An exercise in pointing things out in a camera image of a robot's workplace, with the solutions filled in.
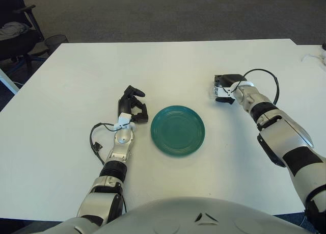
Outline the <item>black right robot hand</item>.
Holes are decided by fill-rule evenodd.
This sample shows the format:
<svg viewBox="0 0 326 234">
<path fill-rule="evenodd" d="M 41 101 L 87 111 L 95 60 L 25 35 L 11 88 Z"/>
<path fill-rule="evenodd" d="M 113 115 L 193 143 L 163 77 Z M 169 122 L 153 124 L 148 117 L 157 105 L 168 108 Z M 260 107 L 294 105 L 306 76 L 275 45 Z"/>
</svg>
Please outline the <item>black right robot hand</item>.
<svg viewBox="0 0 326 234">
<path fill-rule="evenodd" d="M 233 104 L 235 101 L 233 90 L 239 82 L 246 82 L 247 79 L 240 74 L 223 74 L 214 76 L 215 101 Z"/>
</svg>

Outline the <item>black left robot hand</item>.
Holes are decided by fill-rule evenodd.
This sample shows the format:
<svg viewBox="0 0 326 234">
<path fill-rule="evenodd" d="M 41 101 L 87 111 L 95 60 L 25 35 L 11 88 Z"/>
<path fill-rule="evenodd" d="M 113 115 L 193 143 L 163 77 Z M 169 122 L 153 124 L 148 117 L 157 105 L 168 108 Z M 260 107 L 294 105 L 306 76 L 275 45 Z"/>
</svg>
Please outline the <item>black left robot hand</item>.
<svg viewBox="0 0 326 234">
<path fill-rule="evenodd" d="M 131 115 L 131 122 L 134 123 L 146 123 L 148 122 L 148 112 L 145 103 L 141 103 L 136 97 L 145 97 L 145 93 L 133 86 L 129 85 L 123 96 L 118 101 L 118 116 L 121 113 L 126 113 Z M 133 114 L 132 109 L 137 107 L 141 110 L 140 113 Z"/>
</svg>

